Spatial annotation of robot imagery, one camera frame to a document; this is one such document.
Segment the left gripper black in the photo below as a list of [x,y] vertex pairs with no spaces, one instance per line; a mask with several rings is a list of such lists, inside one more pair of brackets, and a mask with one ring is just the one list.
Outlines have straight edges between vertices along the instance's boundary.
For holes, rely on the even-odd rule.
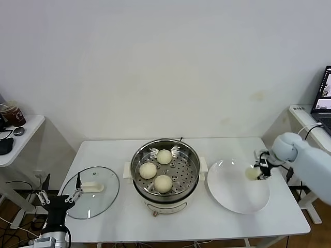
[[50,175],[46,176],[40,190],[36,191],[36,196],[41,205],[48,212],[47,223],[43,230],[67,230],[65,227],[66,213],[75,206],[75,202],[83,192],[80,172],[77,173],[76,188],[73,194],[70,196],[50,196],[48,198],[47,190],[49,189]]

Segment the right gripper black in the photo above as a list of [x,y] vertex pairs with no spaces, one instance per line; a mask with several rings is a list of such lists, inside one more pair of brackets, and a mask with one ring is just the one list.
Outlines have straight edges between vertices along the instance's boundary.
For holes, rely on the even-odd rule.
[[259,169],[258,180],[267,180],[272,176],[273,165],[268,161],[269,156],[270,152],[268,150],[254,151],[255,163],[252,168]]

